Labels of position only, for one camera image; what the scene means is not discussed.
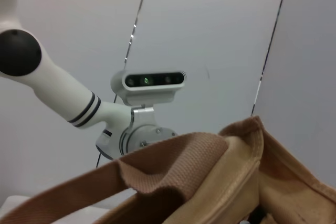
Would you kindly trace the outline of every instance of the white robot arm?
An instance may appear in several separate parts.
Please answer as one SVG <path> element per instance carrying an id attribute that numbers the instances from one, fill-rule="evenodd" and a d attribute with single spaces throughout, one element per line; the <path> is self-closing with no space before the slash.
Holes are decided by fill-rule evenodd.
<path id="1" fill-rule="evenodd" d="M 96 147 L 109 159 L 176 134 L 157 126 L 153 105 L 173 100 L 184 85 L 183 72 L 121 71 L 111 80 L 113 91 L 126 105 L 141 107 L 103 102 L 55 65 L 38 39 L 22 28 L 16 2 L 0 0 L 0 77 L 30 86 L 39 100 L 75 127 L 106 122 Z"/>

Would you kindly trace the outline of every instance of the white surface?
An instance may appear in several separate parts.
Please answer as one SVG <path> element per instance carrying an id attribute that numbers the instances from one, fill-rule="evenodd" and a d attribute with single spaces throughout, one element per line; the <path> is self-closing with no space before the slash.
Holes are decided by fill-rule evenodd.
<path id="1" fill-rule="evenodd" d="M 178 133 L 250 116 L 280 0 L 144 0 L 127 69 L 181 69 L 185 87 L 155 107 Z"/>
<path id="2" fill-rule="evenodd" d="M 0 218 L 19 206 L 21 203 L 28 200 L 29 197 L 25 196 L 10 196 L 6 199 L 4 204 L 0 207 Z M 92 224 L 99 217 L 108 212 L 108 209 L 97 208 L 97 207 L 86 207 L 77 212 L 74 212 L 58 221 L 53 222 L 54 224 Z"/>
<path id="3" fill-rule="evenodd" d="M 124 66 L 140 0 L 18 0 L 27 30 L 61 66 L 113 102 L 112 75 Z M 94 169 L 101 123 L 79 130 L 43 105 L 31 88 L 0 78 L 0 204 L 32 196 Z M 105 203 L 107 208 L 114 206 Z"/>
<path id="4" fill-rule="evenodd" d="M 336 186 L 335 0 L 284 0 L 255 107 L 267 130 Z"/>

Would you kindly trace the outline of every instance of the white wall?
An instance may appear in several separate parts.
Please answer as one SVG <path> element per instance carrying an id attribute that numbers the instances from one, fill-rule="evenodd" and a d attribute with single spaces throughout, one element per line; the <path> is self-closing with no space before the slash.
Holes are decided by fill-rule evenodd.
<path id="1" fill-rule="evenodd" d="M 144 0 L 127 68 L 179 68 L 187 86 L 157 106 L 162 126 L 217 132 L 249 116 L 280 0 Z M 19 0 L 25 28 L 106 101 L 123 68 L 139 0 Z M 94 168 L 102 125 L 79 131 L 31 90 L 0 80 L 0 202 Z M 105 201 L 101 206 L 115 204 Z"/>
<path id="2" fill-rule="evenodd" d="M 255 114 L 336 186 L 336 0 L 284 0 Z"/>

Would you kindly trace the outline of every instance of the bag strap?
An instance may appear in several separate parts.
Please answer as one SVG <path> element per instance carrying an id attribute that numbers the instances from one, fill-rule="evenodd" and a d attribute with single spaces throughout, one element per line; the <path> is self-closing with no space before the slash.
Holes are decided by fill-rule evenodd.
<path id="1" fill-rule="evenodd" d="M 222 136 L 190 133 L 130 153 L 26 201 L 0 224 L 47 224 L 129 187 L 143 195 L 162 189 L 189 200 L 228 146 Z"/>

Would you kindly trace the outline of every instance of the canvas bag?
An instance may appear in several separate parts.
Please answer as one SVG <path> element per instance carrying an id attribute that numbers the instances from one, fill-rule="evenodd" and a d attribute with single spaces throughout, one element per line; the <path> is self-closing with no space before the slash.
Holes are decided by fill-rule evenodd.
<path id="1" fill-rule="evenodd" d="M 262 224 L 336 223 L 335 191 L 254 117 L 128 154 L 30 199 L 0 224 L 51 223 L 128 187 L 138 193 L 95 223 L 238 224 L 258 208 Z"/>

